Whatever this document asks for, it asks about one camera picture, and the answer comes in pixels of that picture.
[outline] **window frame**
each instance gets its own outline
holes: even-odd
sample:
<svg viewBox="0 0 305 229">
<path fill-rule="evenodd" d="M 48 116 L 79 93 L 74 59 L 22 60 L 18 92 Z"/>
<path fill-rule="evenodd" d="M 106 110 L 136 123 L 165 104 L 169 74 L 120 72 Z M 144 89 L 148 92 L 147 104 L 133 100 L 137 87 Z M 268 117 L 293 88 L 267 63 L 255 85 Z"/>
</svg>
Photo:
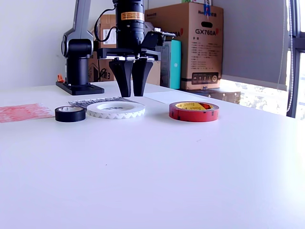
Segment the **window frame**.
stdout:
<svg viewBox="0 0 305 229">
<path fill-rule="evenodd" d="M 300 54 L 305 52 L 305 32 L 301 32 L 301 17 L 300 17 L 300 0 L 290 0 L 292 14 L 292 31 L 290 36 L 293 37 L 293 46 L 290 45 L 290 50 L 293 50 L 293 70 L 294 70 L 294 86 L 291 88 L 292 76 L 290 76 L 289 99 L 293 92 L 291 108 L 287 112 L 288 117 L 295 118 L 298 100 L 298 87 L 300 76 Z"/>
</svg>

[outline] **teal book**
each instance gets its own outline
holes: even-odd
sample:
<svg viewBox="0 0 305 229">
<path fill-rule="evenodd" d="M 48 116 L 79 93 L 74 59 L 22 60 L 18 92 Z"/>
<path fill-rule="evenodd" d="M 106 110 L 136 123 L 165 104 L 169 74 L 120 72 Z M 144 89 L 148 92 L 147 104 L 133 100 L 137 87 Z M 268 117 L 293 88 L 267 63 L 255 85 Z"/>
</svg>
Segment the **teal book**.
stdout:
<svg viewBox="0 0 305 229">
<path fill-rule="evenodd" d="M 161 82 L 160 86 L 180 89 L 181 80 L 181 42 L 168 41 L 164 46 L 157 46 L 161 53 Z"/>
</svg>

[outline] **red paper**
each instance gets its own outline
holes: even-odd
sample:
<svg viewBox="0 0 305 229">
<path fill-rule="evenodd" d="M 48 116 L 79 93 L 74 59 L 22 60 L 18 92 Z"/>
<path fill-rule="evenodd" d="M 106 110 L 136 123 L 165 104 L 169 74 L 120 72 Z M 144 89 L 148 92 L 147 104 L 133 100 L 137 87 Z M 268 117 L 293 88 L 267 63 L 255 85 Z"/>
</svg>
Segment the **red paper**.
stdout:
<svg viewBox="0 0 305 229">
<path fill-rule="evenodd" d="M 42 104 L 0 107 L 0 123 L 54 117 L 51 110 Z"/>
</svg>

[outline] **tape roll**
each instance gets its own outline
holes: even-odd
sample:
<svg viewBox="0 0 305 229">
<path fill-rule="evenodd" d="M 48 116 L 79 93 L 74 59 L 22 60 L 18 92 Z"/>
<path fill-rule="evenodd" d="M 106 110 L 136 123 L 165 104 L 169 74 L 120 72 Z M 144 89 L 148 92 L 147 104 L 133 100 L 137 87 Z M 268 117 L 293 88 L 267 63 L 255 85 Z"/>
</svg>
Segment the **tape roll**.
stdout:
<svg viewBox="0 0 305 229">
<path fill-rule="evenodd" d="M 136 118 L 145 114 L 145 106 L 131 102 L 103 102 L 89 105 L 87 114 L 106 119 Z"/>
<path fill-rule="evenodd" d="M 186 122 L 211 122 L 218 119 L 219 107 L 202 102 L 179 102 L 170 104 L 169 116 Z"/>
<path fill-rule="evenodd" d="M 62 106 L 55 109 L 55 120 L 62 123 L 75 123 L 86 119 L 86 110 L 78 106 Z"/>
</svg>

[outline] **orange object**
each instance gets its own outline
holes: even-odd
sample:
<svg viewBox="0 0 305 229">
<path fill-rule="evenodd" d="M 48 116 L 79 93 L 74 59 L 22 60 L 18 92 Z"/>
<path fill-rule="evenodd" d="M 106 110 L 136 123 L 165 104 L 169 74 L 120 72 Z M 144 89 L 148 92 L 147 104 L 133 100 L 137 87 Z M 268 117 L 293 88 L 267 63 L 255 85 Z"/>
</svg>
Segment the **orange object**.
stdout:
<svg viewBox="0 0 305 229">
<path fill-rule="evenodd" d="M 62 78 L 62 75 L 61 74 L 58 74 L 57 75 L 57 82 L 60 82 L 60 83 L 64 83 L 64 79 Z"/>
</svg>

